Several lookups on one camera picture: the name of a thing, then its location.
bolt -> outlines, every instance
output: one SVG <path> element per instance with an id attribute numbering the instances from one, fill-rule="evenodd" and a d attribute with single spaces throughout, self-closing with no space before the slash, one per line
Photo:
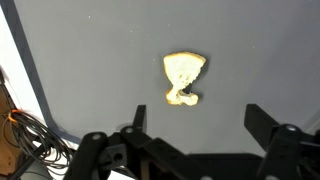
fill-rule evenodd
<path id="1" fill-rule="evenodd" d="M 133 129 L 132 128 L 127 128 L 126 129 L 126 133 L 132 133 L 133 132 Z"/>
<path id="2" fill-rule="evenodd" d="M 202 176 L 200 180 L 213 180 L 210 176 Z"/>
<path id="3" fill-rule="evenodd" d="M 280 179 L 275 176 L 268 175 L 268 176 L 266 176 L 266 180 L 280 180 Z"/>
<path id="4" fill-rule="evenodd" d="M 288 126 L 287 126 L 287 129 L 288 129 L 289 131 L 296 131 L 296 130 L 297 130 L 297 128 L 295 128 L 294 126 L 291 126 L 291 125 L 288 125 Z"/>
<path id="5" fill-rule="evenodd" d="M 100 134 L 94 134 L 94 135 L 92 136 L 92 139 L 93 139 L 93 140 L 98 140 L 98 139 L 100 139 L 100 137 L 101 137 Z"/>

gray table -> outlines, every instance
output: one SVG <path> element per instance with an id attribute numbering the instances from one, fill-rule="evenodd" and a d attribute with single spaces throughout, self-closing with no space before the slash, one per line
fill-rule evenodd
<path id="1" fill-rule="evenodd" d="M 52 118 L 67 134 L 111 134 L 146 104 L 147 133 L 183 152 L 262 154 L 243 127 L 247 103 L 308 131 L 320 117 L 320 1 L 16 5 Z M 192 87 L 202 97 L 195 107 L 165 100 L 162 58 L 177 51 L 208 59 Z"/>

food item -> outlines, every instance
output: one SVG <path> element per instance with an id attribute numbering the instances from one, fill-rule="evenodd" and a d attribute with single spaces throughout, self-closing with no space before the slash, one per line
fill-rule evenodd
<path id="1" fill-rule="evenodd" d="M 206 59 L 198 54 L 179 52 L 165 56 L 163 61 L 165 73 L 173 85 L 172 89 L 166 93 L 168 103 L 196 105 L 198 95 L 186 94 L 182 90 L 198 77 Z"/>

gray surface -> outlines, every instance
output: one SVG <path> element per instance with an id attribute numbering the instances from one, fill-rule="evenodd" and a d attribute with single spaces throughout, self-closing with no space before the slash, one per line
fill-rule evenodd
<path id="1" fill-rule="evenodd" d="M 315 0 L 16 1 L 53 118 L 68 133 L 112 133 L 147 104 L 148 134 L 184 152 L 261 153 L 247 103 L 307 129 L 320 110 Z M 162 58 L 208 62 L 195 107 L 170 106 Z"/>

